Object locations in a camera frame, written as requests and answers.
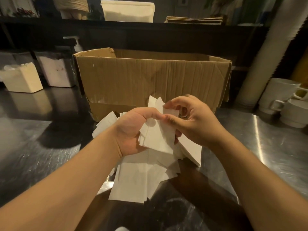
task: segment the forearm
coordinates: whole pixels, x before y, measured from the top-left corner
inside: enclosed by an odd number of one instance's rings
[[[1,230],[74,230],[120,159],[108,129],[0,209]]]
[[[273,173],[235,137],[211,147],[255,230],[304,230],[308,202]]]

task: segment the scratched metal surface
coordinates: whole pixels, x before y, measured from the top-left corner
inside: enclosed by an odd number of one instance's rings
[[[308,197],[308,136],[269,116],[220,108],[221,123],[259,159]],[[77,89],[35,94],[0,91],[0,206],[56,170],[91,140],[95,124]],[[202,167],[161,183],[144,205],[110,201],[104,183],[76,230],[251,230],[218,159],[203,149]]]

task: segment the person's left arm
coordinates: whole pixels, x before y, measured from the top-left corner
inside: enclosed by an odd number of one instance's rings
[[[120,158],[145,150],[139,130],[155,108],[135,108],[102,132],[71,160],[0,208],[1,230],[75,230]]]

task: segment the folded paper napkin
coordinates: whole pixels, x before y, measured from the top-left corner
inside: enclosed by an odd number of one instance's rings
[[[163,114],[179,115],[177,110],[163,108],[164,102],[150,96],[148,107],[155,107]],[[125,112],[116,117],[109,113],[97,125],[92,133],[93,138],[114,124]],[[187,157],[197,166],[201,166],[202,146],[195,144],[186,136],[174,144],[175,129],[168,124],[148,119],[140,129],[139,144],[148,149],[135,155],[125,156],[109,175],[116,171],[113,188],[109,199],[144,203],[151,199],[159,183],[177,176],[180,173],[178,159]]]

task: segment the person's right hand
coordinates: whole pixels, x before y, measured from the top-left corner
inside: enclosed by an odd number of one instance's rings
[[[182,132],[187,138],[193,142],[210,146],[219,143],[228,133],[220,124],[211,109],[197,97],[192,95],[179,96],[168,101],[164,108],[187,109],[187,120],[179,117],[165,114],[164,120]]]

